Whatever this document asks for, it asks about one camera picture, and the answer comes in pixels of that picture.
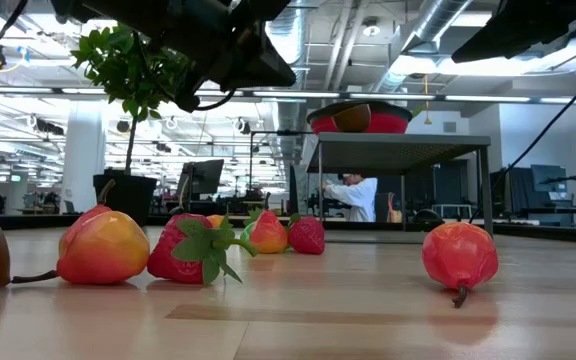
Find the plant stem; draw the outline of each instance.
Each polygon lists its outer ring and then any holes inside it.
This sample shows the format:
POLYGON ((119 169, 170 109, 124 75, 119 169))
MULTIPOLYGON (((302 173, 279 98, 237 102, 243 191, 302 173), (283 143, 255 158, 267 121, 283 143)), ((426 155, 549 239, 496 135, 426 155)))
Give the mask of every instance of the plant stem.
POLYGON ((259 250, 257 249, 257 247, 255 247, 255 245, 253 245, 247 241, 238 240, 238 239, 213 241, 213 247, 215 247, 215 248, 223 248, 223 246, 222 246, 223 244, 239 245, 242 248, 246 249, 246 251, 248 251, 248 253, 251 256, 256 256, 259 253, 259 250))
POLYGON ((137 130, 137 117, 132 118, 132 127, 130 128, 130 140, 128 141, 128 154, 126 155, 126 168, 124 169, 125 175, 130 175, 130 163, 132 163, 132 147, 135 142, 135 131, 137 130))

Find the person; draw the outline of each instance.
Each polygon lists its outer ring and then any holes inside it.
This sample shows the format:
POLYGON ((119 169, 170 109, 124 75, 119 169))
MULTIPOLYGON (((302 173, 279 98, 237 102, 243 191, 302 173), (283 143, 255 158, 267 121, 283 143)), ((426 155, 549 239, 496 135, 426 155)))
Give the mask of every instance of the person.
POLYGON ((359 174, 344 174, 340 177, 344 185, 322 184, 324 193, 351 206, 348 221, 375 222, 377 179, 364 178, 359 174))

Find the wooden surface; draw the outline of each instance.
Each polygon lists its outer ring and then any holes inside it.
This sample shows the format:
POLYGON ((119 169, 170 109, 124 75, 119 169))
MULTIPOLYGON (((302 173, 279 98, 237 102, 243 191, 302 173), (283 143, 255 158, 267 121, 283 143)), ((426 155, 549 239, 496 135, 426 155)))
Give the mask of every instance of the wooden surface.
MULTIPOLYGON (((15 275, 53 269, 63 229, 7 232, 15 275)), ((152 243, 161 228, 149 228, 152 243)), ((425 274, 423 234, 329 232, 323 256, 255 259, 208 287, 148 273, 113 287, 61 280, 0 291, 0 360, 576 360, 576 244, 497 237, 498 275, 453 309, 425 274)))

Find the potted plant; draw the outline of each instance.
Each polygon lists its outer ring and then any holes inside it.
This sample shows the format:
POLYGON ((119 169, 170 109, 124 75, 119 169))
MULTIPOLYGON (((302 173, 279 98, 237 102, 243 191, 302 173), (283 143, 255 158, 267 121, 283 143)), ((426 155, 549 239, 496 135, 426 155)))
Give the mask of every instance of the potted plant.
POLYGON ((121 100, 124 112, 132 117, 123 173, 107 171, 95 175, 94 186, 99 193, 114 179, 116 185, 108 194, 108 206, 130 215, 140 226, 146 224, 157 180, 131 176, 135 131, 149 117, 161 119, 159 104, 169 101, 166 92, 172 93, 175 85, 184 81, 184 69, 190 65, 183 54, 163 48, 146 54, 144 45, 136 32, 119 25, 91 31, 79 40, 79 50, 72 51, 76 58, 73 66, 85 66, 86 78, 104 88, 108 103, 121 100))

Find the red bowl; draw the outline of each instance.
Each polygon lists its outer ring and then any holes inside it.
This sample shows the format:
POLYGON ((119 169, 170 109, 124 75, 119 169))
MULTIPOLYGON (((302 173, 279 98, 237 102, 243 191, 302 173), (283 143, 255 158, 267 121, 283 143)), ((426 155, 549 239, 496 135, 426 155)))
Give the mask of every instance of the red bowl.
POLYGON ((412 113, 399 106, 383 101, 346 101, 328 105, 308 115, 306 121, 315 134, 320 132, 339 132, 333 116, 351 107, 368 104, 370 106, 370 126, 364 133, 403 134, 412 120, 412 113))

